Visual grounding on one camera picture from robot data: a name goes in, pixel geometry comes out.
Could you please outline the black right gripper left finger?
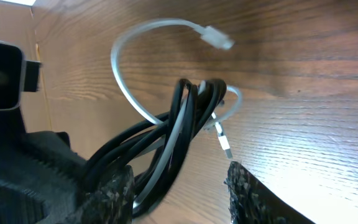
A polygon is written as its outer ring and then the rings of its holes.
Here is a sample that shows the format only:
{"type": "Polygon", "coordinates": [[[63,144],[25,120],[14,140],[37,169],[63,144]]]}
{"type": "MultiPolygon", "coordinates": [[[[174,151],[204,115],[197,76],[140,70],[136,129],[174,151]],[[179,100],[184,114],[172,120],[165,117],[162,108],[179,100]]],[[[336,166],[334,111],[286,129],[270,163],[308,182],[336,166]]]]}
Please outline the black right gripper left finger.
{"type": "Polygon", "coordinates": [[[135,178],[130,165],[91,173],[85,164],[61,169],[43,165],[48,181],[49,214],[42,223],[131,223],[135,178]]]}

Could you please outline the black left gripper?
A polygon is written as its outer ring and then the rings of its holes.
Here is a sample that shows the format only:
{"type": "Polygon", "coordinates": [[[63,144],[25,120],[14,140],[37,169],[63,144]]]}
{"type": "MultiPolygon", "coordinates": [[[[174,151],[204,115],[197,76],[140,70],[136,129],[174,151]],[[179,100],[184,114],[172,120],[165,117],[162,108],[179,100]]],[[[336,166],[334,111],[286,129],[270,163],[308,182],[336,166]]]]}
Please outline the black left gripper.
{"type": "Polygon", "coordinates": [[[81,204],[85,160],[66,132],[28,133],[20,109],[0,111],[0,223],[60,223],[81,204]]]}

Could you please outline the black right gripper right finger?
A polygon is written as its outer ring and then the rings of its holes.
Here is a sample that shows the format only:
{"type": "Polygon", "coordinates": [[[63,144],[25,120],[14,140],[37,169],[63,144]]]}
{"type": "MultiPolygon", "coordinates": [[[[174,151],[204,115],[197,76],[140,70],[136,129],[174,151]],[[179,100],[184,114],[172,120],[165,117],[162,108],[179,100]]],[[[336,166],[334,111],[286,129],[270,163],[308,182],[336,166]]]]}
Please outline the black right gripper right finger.
{"type": "Polygon", "coordinates": [[[232,224],[297,224],[312,221],[289,206],[252,175],[232,161],[224,183],[230,194],[232,224]]]}

